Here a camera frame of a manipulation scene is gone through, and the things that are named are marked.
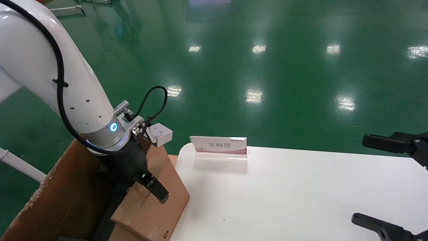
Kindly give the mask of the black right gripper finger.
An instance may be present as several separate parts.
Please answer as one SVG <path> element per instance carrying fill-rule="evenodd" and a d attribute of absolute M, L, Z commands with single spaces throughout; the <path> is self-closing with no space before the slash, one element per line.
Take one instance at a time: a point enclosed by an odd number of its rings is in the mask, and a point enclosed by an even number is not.
<path fill-rule="evenodd" d="M 354 213 L 351 222 L 362 228 L 371 230 L 379 235 L 381 241 L 427 241 L 428 231 L 419 234 L 405 230 L 401 226 L 394 225 L 361 213 Z"/>
<path fill-rule="evenodd" d="M 420 166 L 428 167 L 428 133 L 410 134 L 394 132 L 391 136 L 366 134 L 362 139 L 366 148 L 390 153 L 406 153 Z"/>

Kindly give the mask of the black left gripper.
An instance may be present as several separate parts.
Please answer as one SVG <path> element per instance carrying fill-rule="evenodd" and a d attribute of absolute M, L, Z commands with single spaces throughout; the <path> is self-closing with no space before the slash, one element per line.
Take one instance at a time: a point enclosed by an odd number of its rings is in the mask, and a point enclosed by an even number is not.
<path fill-rule="evenodd" d="M 136 139 L 129 139 L 122 150 L 133 147 L 134 144 L 137 144 Z M 167 202 L 169 192 L 148 170 L 146 152 L 140 144 L 125 154 L 100 156 L 100 162 L 108 179 L 131 184 L 137 181 L 144 185 L 161 204 Z"/>

